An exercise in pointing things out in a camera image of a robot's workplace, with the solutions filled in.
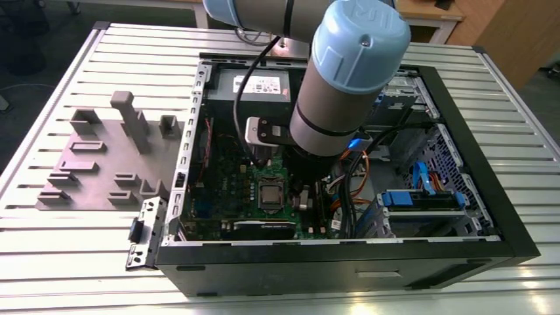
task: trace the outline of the sticker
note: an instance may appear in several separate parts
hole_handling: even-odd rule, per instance
[[[243,75],[238,75],[234,78],[234,93],[238,93],[243,78]],[[243,92],[258,94],[282,94],[281,77],[250,77]]]
[[[341,230],[341,225],[342,225],[343,223],[339,221],[339,220],[333,220],[331,221],[331,229],[334,229],[334,230]]]
[[[282,128],[281,126],[273,126],[273,135],[277,137],[282,136]]]

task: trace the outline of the floor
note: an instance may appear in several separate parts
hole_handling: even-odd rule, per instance
[[[11,104],[10,111],[7,113],[0,112],[0,172],[5,170],[50,98],[53,88],[47,85],[58,85],[97,21],[106,20],[162,26],[197,26],[195,13],[190,10],[93,4],[82,4],[82,10],[83,13],[74,16],[65,2],[47,2],[45,13],[50,21],[51,31],[47,35],[37,38],[47,58],[47,68],[41,73],[15,76],[0,67],[0,95]],[[213,20],[210,26],[213,28],[227,28],[225,24]],[[3,91],[9,86],[26,83],[43,85],[21,86]],[[560,80],[553,81],[547,78],[546,73],[539,72],[521,94],[553,137],[559,142]]]

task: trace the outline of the aluminum table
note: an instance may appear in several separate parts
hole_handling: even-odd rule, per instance
[[[437,67],[542,256],[442,290],[189,299],[161,272],[125,271],[137,213],[39,211],[77,108],[119,119],[115,90],[149,120],[185,121],[201,52],[257,54],[233,31],[99,24],[0,178],[0,310],[121,314],[551,314],[560,309],[560,150],[489,56],[411,44]]]

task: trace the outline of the open computer tower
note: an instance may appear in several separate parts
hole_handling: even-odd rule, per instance
[[[363,126],[373,135],[437,123],[399,131],[371,152],[353,179],[369,178],[359,197],[371,202],[357,205],[355,236],[342,238],[333,187],[345,161],[298,186],[282,149],[261,169],[243,156],[231,121],[250,63],[202,54],[170,199],[143,202],[127,270],[161,269],[187,296],[278,295],[441,288],[539,256],[434,68],[403,65],[373,104]],[[290,122],[306,66],[305,59],[265,59],[242,121]],[[418,165],[438,190],[431,196]]]

